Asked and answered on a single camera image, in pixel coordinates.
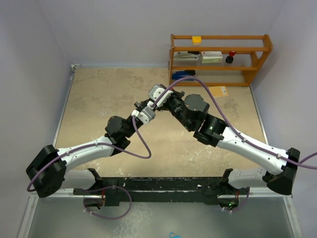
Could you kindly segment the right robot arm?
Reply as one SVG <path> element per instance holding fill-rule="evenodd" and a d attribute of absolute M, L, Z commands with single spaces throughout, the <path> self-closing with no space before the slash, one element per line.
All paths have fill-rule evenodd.
<path fill-rule="evenodd" d="M 234 152 L 258 164 L 258 168 L 250 170 L 225 170 L 220 182 L 224 193 L 266 186 L 276 193 L 291 195 L 297 166 L 282 157 L 297 162 L 300 155 L 298 150 L 271 147 L 233 131 L 228 123 L 208 113 L 209 104 L 198 94 L 185 96 L 184 92 L 159 88 L 149 93 L 149 98 L 156 102 L 157 110 L 169 111 L 202 144 Z"/>

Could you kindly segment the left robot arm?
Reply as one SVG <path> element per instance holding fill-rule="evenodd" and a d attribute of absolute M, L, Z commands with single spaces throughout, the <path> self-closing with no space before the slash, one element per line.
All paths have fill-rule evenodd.
<path fill-rule="evenodd" d="M 95 159 L 111 157 L 121 152 L 134 157 L 148 159 L 151 154 L 142 156 L 127 151 L 129 138 L 139 134 L 139 128 L 155 117 L 150 100 L 135 103 L 135 110 L 128 118 L 113 116 L 108 120 L 105 135 L 77 146 L 56 149 L 53 145 L 43 147 L 26 169 L 30 179 L 28 192 L 36 192 L 40 198 L 48 197 L 63 188 L 79 187 L 90 194 L 102 189 L 102 182 L 94 170 L 75 171 L 79 165 Z"/>

